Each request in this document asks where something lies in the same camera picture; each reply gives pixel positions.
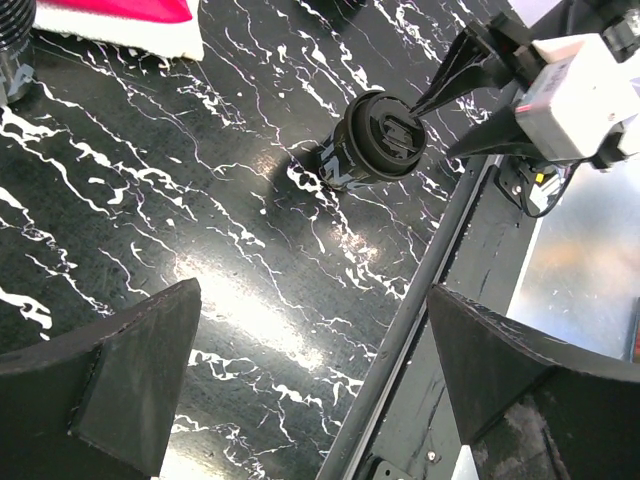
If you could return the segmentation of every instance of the cable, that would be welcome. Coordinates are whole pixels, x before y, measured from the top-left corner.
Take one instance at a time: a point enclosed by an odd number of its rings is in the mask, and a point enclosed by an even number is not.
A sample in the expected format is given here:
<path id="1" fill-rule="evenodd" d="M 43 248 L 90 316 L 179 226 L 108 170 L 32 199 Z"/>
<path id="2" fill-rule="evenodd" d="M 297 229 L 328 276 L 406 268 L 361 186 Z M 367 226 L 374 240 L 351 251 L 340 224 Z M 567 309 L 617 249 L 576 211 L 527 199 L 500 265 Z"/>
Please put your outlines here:
<path id="1" fill-rule="evenodd" d="M 542 218 L 545 215 L 547 215 L 551 210 L 553 210 L 556 207 L 556 205 L 558 205 L 558 202 L 560 201 L 560 199 L 564 195 L 564 192 L 567 191 L 567 188 L 569 187 L 569 184 L 571 183 L 571 180 L 573 179 L 573 176 L 575 175 L 576 171 L 578 170 L 578 167 L 580 165 L 582 165 L 583 162 L 584 162 L 584 160 L 580 160 L 580 161 L 572 164 L 571 166 L 567 167 L 567 170 L 569 170 L 569 173 L 567 173 L 567 175 L 566 175 L 566 177 L 564 179 L 564 182 L 562 183 L 562 186 L 560 187 L 560 190 L 558 190 L 558 193 L 556 194 L 555 198 L 551 201 L 551 203 L 549 203 L 547 208 L 545 208 L 543 211 L 541 211 L 539 213 L 531 213 L 531 210 L 529 210 L 529 203 L 528 203 L 527 197 L 525 195 L 525 191 L 526 191 L 525 187 L 526 187 L 527 180 L 524 177 L 520 177 L 520 208 L 522 209 L 524 214 L 527 217 L 531 217 L 531 218 Z"/>

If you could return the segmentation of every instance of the black container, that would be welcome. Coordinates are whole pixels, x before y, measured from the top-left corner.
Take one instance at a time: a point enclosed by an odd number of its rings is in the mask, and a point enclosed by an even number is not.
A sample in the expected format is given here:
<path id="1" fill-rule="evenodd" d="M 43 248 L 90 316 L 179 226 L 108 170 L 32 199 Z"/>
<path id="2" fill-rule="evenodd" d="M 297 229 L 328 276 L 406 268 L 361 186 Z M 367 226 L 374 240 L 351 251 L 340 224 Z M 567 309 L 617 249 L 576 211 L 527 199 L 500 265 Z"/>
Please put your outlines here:
<path id="1" fill-rule="evenodd" d="M 320 176 L 335 190 L 397 182 L 413 172 L 427 145 L 419 119 L 393 95 L 370 91 L 347 107 L 322 143 Z"/>
<path id="2" fill-rule="evenodd" d="M 0 106 L 21 99 L 33 82 L 33 45 L 29 34 L 35 18 L 36 0 L 2 0 Z"/>

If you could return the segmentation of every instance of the white towel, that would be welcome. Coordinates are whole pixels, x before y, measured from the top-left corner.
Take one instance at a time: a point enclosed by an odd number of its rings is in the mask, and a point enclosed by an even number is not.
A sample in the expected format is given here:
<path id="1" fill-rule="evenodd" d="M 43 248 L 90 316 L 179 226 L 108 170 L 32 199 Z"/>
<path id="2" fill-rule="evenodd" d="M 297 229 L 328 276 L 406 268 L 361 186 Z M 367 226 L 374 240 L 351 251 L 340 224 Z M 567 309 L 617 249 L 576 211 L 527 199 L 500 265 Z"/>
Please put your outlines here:
<path id="1" fill-rule="evenodd" d="M 35 28 L 124 47 L 165 58 L 202 60 L 204 48 L 198 24 L 200 0 L 187 0 L 193 18 L 182 23 L 154 23 L 83 12 L 38 1 Z"/>

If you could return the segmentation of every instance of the black bracket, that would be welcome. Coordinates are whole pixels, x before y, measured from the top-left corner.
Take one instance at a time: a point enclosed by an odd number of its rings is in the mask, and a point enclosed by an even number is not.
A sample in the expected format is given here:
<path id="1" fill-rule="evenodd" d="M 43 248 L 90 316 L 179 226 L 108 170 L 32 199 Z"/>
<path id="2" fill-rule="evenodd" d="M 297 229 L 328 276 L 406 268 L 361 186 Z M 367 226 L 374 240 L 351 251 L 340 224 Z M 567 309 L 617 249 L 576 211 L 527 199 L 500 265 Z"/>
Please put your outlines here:
<path id="1" fill-rule="evenodd" d="M 414 480 L 414 478 L 386 460 L 381 460 L 373 467 L 369 480 Z"/>
<path id="2" fill-rule="evenodd" d="M 507 200 L 520 208 L 522 199 L 531 195 L 536 175 L 537 172 L 524 159 L 508 156 L 503 159 L 495 182 Z"/>
<path id="3" fill-rule="evenodd" d="M 447 151 L 449 157 L 472 155 L 516 155 L 527 157 L 530 163 L 548 163 L 531 142 L 518 122 L 511 105 L 494 112 L 487 120 L 475 125 Z"/>
<path id="4" fill-rule="evenodd" d="M 629 357 L 633 363 L 640 363 L 640 297 L 636 299 L 631 319 L 631 338 L 629 345 Z"/>
<path id="5" fill-rule="evenodd" d="M 483 87 L 516 80 L 525 90 L 546 63 L 531 47 L 529 29 L 501 13 L 488 25 L 471 22 L 455 38 L 427 91 L 412 110 L 423 116 Z"/>

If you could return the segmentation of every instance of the table surface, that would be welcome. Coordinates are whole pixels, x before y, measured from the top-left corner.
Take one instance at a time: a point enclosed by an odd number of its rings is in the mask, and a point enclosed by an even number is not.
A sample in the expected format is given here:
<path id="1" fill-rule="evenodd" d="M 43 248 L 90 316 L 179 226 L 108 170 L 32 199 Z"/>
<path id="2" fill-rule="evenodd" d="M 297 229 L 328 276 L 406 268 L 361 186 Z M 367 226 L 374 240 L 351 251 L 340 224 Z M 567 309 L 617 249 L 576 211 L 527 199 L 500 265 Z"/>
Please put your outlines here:
<path id="1" fill-rule="evenodd" d="M 337 195 L 310 152 L 366 89 L 417 99 L 501 6 L 203 2 L 200 63 L 37 33 L 0 118 L 0 353 L 197 277 L 162 477 L 313 478 L 459 178 L 444 148 L 496 94 L 429 116 L 401 184 Z"/>

